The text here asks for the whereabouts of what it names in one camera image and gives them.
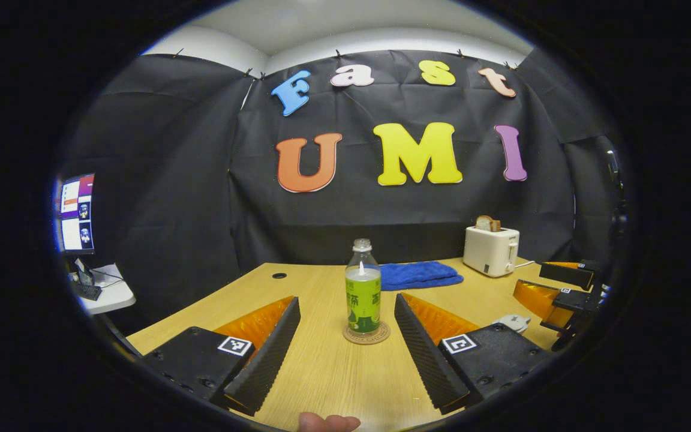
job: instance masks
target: finger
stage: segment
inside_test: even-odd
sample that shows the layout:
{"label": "finger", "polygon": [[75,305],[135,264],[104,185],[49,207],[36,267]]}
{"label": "finger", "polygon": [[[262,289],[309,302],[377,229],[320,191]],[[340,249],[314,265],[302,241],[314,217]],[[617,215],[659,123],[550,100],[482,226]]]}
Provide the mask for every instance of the finger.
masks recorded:
{"label": "finger", "polygon": [[298,432],[331,432],[329,424],[315,413],[300,413]]}
{"label": "finger", "polygon": [[352,432],[362,424],[362,422],[354,416],[344,418],[343,416],[331,415],[328,416],[325,421],[332,427],[334,432]]}
{"label": "finger", "polygon": [[362,425],[362,421],[355,418],[354,416],[348,416],[347,418],[345,418],[345,421],[348,422],[348,429],[346,429],[346,432],[351,432],[352,430],[357,429],[357,427]]}
{"label": "finger", "polygon": [[351,432],[348,430],[348,421],[343,416],[331,415],[324,420],[331,427],[332,432]]}

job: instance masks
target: green bottle label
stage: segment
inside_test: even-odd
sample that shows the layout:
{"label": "green bottle label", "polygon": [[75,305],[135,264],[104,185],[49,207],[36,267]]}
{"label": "green bottle label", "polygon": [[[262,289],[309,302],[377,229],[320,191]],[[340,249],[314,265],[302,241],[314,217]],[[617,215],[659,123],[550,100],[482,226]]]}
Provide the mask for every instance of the green bottle label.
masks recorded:
{"label": "green bottle label", "polygon": [[380,325],[380,271],[354,269],[345,275],[348,326],[357,333],[375,331]]}

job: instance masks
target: cork coaster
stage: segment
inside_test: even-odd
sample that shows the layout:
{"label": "cork coaster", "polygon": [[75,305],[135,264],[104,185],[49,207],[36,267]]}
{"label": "cork coaster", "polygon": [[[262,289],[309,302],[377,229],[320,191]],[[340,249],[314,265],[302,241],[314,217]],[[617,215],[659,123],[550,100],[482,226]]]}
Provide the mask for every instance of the cork coaster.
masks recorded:
{"label": "cork coaster", "polygon": [[343,336],[348,339],[349,342],[354,342],[358,345],[373,345],[378,342],[386,340],[391,334],[391,329],[386,325],[386,322],[380,322],[378,329],[372,332],[369,336],[363,336],[362,334],[352,331],[348,325],[343,329]]}

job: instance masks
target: white ceiling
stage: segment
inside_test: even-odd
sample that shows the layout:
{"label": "white ceiling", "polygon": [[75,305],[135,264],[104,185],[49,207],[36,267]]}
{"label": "white ceiling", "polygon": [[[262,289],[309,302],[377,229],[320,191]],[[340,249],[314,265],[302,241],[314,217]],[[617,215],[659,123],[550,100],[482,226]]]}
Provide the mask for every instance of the white ceiling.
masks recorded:
{"label": "white ceiling", "polygon": [[450,0],[239,0],[190,23],[271,56],[315,39],[371,28],[428,28],[475,36],[527,54],[530,44]]}

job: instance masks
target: towel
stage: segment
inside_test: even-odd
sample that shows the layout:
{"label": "towel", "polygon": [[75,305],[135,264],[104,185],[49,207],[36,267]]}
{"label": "towel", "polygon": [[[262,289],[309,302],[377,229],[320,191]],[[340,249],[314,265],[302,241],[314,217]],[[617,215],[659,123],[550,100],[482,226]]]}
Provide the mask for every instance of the towel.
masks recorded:
{"label": "towel", "polygon": [[386,263],[380,266],[382,290],[394,292],[408,288],[429,288],[463,282],[458,271],[440,262]]}

